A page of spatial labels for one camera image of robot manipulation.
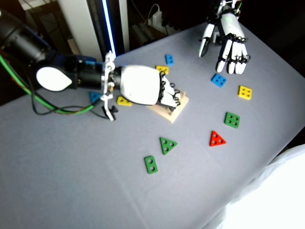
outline gray tabletop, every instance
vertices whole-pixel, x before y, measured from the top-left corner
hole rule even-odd
[[[305,126],[305,79],[246,28],[243,75],[211,83],[219,47],[198,58],[205,25],[119,56],[154,67],[172,54],[171,82],[190,101],[174,124],[145,106],[118,107],[111,123],[88,113],[37,116],[25,96],[0,108],[1,229],[202,228]],[[253,89],[238,97],[239,85]],[[58,105],[88,91],[43,92]],[[234,129],[226,112],[241,117]],[[227,144],[209,147],[211,131]],[[159,137],[178,143],[169,154]],[[144,158],[159,171],[149,175]]]

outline green rectangle block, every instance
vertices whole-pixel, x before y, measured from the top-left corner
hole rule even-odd
[[[233,113],[227,112],[224,123],[230,127],[238,128],[240,117]]]
[[[145,163],[146,163],[147,172],[149,174],[158,172],[158,167],[156,165],[156,162],[155,162],[153,156],[146,157]]]

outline dark background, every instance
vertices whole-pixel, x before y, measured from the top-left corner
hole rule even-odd
[[[143,19],[131,2],[128,2],[128,17],[130,26],[143,22]],[[154,3],[160,5],[163,12],[163,20],[170,26],[185,30],[192,26],[206,21],[209,12],[208,3],[210,1],[189,0],[179,3],[176,0],[133,0],[139,12],[146,19],[151,6]],[[17,0],[1,1],[0,8],[14,14],[22,21],[26,21],[26,14]],[[57,12],[57,19],[63,20],[57,3],[52,6],[44,6],[44,10],[54,10]],[[240,23],[253,32],[258,38],[272,48],[285,61],[293,66],[302,76],[305,76],[305,1],[258,1],[244,0],[241,8]],[[69,35],[69,29],[62,22],[60,29],[65,40]],[[65,45],[58,46],[51,44],[61,52],[69,52]],[[0,68],[0,105],[16,99],[24,94],[14,82],[11,81],[7,73]],[[288,145],[293,147],[305,144],[305,129]]]

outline red triangle block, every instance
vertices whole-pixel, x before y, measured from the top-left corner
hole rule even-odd
[[[216,131],[212,131],[210,146],[219,146],[224,145],[227,142],[216,133]]]

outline green triangle block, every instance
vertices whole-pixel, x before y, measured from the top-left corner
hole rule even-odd
[[[161,146],[162,146],[162,151],[163,151],[164,155],[167,155],[168,152],[170,152],[172,149],[174,149],[174,147],[176,145],[178,145],[178,143],[176,143],[172,140],[166,139],[164,137],[160,137],[160,140],[161,140]]]

